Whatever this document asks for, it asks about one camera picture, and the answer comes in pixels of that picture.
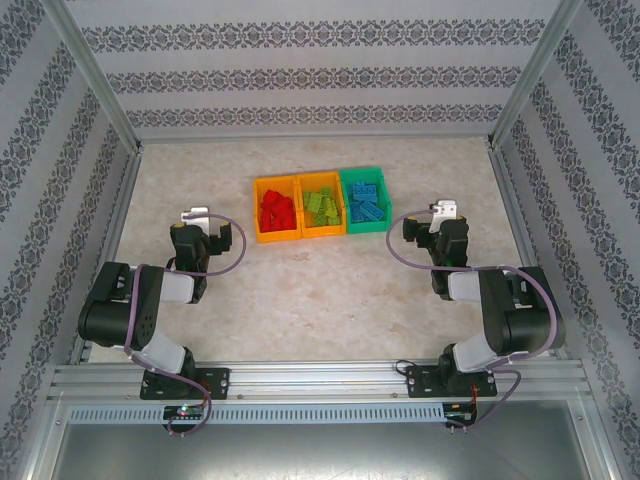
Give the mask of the aluminium rear rail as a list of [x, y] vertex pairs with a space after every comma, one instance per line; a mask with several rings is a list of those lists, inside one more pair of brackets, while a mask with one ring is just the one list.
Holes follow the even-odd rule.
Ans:
[[316, 140], [400, 140], [400, 139], [474, 139], [481, 138], [488, 141], [489, 134], [479, 133], [392, 133], [392, 134], [264, 134], [264, 135], [223, 135], [223, 136], [191, 136], [191, 137], [151, 137], [140, 138], [141, 145], [156, 144], [186, 144], [186, 143], [215, 143], [215, 142], [248, 142], [248, 141], [316, 141]]

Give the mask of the grey metal sheet panel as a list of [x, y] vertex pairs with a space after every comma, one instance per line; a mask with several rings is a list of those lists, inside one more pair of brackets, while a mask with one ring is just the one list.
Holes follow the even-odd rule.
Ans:
[[172, 439], [157, 426], [70, 425], [34, 480], [608, 480], [578, 440], [501, 424], [228, 425]]

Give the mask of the orange plastic bin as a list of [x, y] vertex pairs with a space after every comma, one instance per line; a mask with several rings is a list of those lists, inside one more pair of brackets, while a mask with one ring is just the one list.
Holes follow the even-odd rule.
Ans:
[[[347, 230], [347, 218], [346, 218], [346, 209], [345, 209], [345, 201], [343, 198], [342, 185], [339, 177], [339, 173], [337, 171], [327, 171], [327, 172], [315, 172], [315, 173], [305, 173], [302, 175], [295, 176], [297, 180], [297, 198], [302, 206], [302, 237], [303, 238], [317, 238], [317, 237], [327, 237], [327, 236], [337, 236], [337, 235], [345, 235]], [[314, 227], [312, 225], [313, 222], [306, 222], [304, 218], [304, 210], [306, 210], [303, 206], [303, 192], [318, 192], [321, 193], [321, 189], [323, 187], [329, 187], [333, 192], [332, 199], [335, 201], [337, 205], [337, 212], [330, 212], [329, 216], [339, 215], [341, 218], [340, 225], [326, 225], [321, 227]]]
[[[297, 198], [297, 180], [294, 176], [271, 176], [257, 177], [253, 181], [254, 194], [254, 224], [256, 231], [256, 239], [259, 243], [274, 243], [290, 240], [299, 240], [302, 238], [302, 206]], [[274, 227], [271, 232], [262, 233], [260, 231], [260, 204], [264, 193], [268, 190], [278, 191], [283, 197], [289, 197], [293, 200], [294, 211], [296, 213], [296, 229], [291, 231], [277, 231]], [[276, 212], [282, 211], [278, 208], [278, 204], [273, 206], [273, 217]]]

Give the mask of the aluminium side rail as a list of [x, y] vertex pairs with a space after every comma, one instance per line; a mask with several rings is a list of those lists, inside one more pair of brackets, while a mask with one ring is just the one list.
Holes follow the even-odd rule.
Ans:
[[93, 288], [103, 264], [107, 261], [113, 261], [116, 257], [143, 154], [144, 146], [140, 145], [122, 174], [119, 189], [106, 225], [107, 229], [102, 238], [100, 256], [90, 278], [89, 289]]
[[566, 327], [546, 275], [534, 263], [533, 247], [504, 160], [496, 150], [490, 150], [488, 155], [519, 259], [524, 264], [503, 265], [497, 274], [480, 276], [481, 292], [489, 301], [483, 306], [489, 315], [485, 336], [503, 360], [532, 359], [561, 348]]

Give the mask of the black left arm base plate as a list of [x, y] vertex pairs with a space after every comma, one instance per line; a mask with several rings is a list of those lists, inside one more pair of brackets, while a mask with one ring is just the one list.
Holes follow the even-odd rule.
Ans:
[[[226, 400], [230, 383], [227, 368], [197, 368], [194, 382], [206, 388], [213, 400]], [[204, 394], [182, 381], [145, 371], [140, 388], [142, 400], [202, 400]]]

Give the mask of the green plastic bin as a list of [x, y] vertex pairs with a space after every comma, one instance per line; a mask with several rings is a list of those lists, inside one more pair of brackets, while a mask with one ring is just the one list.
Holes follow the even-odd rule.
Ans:
[[[386, 231], [391, 224], [393, 208], [382, 170], [379, 167], [346, 169], [339, 172], [339, 177], [341, 180], [343, 196], [346, 202], [347, 232], [349, 234], [361, 234]], [[375, 184], [377, 189], [381, 188], [387, 191], [389, 208], [387, 211], [384, 211], [385, 215], [382, 221], [368, 221], [362, 214], [361, 215], [364, 217], [363, 222], [353, 223], [351, 221], [350, 213], [352, 211], [349, 204], [355, 201], [352, 197], [351, 189], [356, 183]]]

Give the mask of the aluminium mounting rail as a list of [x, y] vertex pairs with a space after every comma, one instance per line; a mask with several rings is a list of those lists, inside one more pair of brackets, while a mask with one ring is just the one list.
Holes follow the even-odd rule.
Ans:
[[[406, 380], [387, 361], [229, 363], [225, 388], [233, 403], [358, 403], [406, 401]], [[521, 383], [513, 400], [574, 400], [592, 396], [582, 363], [542, 358], [518, 362]], [[46, 393], [49, 401], [125, 403], [140, 401], [143, 370], [133, 364], [89, 363], [59, 366]]]

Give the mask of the aluminium frame post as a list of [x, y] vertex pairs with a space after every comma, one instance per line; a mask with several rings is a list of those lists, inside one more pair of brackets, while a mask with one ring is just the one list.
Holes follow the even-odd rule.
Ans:
[[65, 0], [40, 0], [40, 2], [105, 110], [119, 138], [129, 152], [137, 153], [140, 140]]
[[553, 56], [584, 0], [559, 0], [557, 8], [545, 27], [528, 63], [516, 82], [494, 129], [487, 137], [487, 146], [495, 150], [509, 134], [524, 104]]

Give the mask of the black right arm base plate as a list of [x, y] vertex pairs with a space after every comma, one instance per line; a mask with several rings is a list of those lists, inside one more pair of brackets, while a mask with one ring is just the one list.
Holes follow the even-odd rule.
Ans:
[[439, 367], [409, 366], [406, 383], [410, 398], [495, 397], [497, 388], [487, 372], [461, 373], [453, 370], [444, 373]]

